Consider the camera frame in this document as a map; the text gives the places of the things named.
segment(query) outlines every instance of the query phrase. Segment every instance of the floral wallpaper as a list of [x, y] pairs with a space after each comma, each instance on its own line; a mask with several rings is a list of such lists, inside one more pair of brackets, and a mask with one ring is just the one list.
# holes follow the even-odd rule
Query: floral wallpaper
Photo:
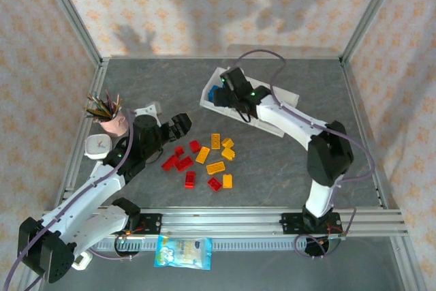
[[394, 198], [436, 290], [436, 0], [386, 0], [352, 58]]
[[72, 0], [104, 57], [338, 57], [370, 0]]
[[0, 22], [3, 287], [20, 223], [54, 206], [95, 68], [55, 0], [0, 0]]

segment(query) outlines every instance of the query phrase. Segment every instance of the orange lego brick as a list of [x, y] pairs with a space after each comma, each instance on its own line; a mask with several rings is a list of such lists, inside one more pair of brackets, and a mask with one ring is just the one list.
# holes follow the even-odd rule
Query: orange lego brick
[[221, 144], [224, 148], [232, 148], [234, 146], [234, 142], [231, 138], [225, 138]]
[[206, 161], [207, 155], [209, 154], [209, 151], [211, 151], [208, 147], [202, 147], [200, 149], [200, 152], [198, 153], [198, 156], [196, 158], [196, 162], [200, 164], [204, 164]]
[[214, 175], [225, 170], [224, 162], [217, 162], [206, 166], [207, 173]]
[[212, 149], [217, 150], [221, 148], [220, 137], [221, 136], [219, 135], [219, 133], [212, 133], [211, 136]]
[[236, 156], [236, 154], [230, 148], [224, 148], [223, 152], [221, 153], [221, 156], [232, 161], [234, 159], [234, 157]]
[[223, 188], [232, 189], [233, 188], [233, 176], [231, 174], [223, 175]]

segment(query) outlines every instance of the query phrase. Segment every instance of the lego brick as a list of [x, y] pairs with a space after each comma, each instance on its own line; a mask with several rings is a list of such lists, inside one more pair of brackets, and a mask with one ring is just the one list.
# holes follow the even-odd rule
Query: lego brick
[[225, 138], [221, 144], [224, 148], [232, 148], [234, 146], [234, 142], [231, 138]]
[[185, 189], [193, 189], [196, 186], [196, 173], [186, 172]]
[[217, 162], [206, 166], [207, 173], [214, 175], [225, 170], [224, 162]]
[[178, 162], [178, 157], [176, 155], [171, 156], [165, 163], [163, 163], [162, 168], [165, 171], [169, 171]]
[[179, 172], [182, 172], [192, 165], [193, 165], [193, 160], [190, 158], [190, 156], [188, 156], [178, 161], [176, 163], [176, 168]]
[[218, 191], [223, 186], [215, 177], [211, 178], [207, 184], [212, 188], [213, 191]]
[[223, 188], [232, 189], [233, 188], [233, 176], [231, 174], [223, 175]]
[[217, 150], [221, 148], [221, 143], [220, 143], [220, 135], [219, 133], [212, 133], [211, 136], [211, 146], [212, 149]]
[[234, 157], [236, 156], [236, 154], [230, 148], [224, 148], [223, 152], [221, 153], [221, 156], [232, 161], [234, 159]]
[[185, 153], [185, 150], [182, 146], [178, 146], [178, 147], [174, 148], [174, 153], [176, 154], [177, 157], [180, 157], [181, 155], [183, 155]]
[[206, 161], [207, 155], [209, 154], [209, 151], [211, 151], [211, 150], [208, 147], [202, 147], [202, 149], [198, 153], [196, 162], [198, 162], [200, 164], [204, 164], [204, 162]]
[[192, 150], [193, 153], [197, 153], [202, 148], [202, 146], [200, 146], [200, 143], [198, 143], [197, 140], [191, 141], [189, 143], [189, 146], [191, 147], [191, 150]]

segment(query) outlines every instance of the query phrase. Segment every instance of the snack bag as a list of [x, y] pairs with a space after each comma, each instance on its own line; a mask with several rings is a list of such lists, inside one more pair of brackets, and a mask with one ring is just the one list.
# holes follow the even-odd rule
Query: snack bag
[[212, 239], [171, 239], [159, 235], [155, 267], [187, 267], [211, 269]]

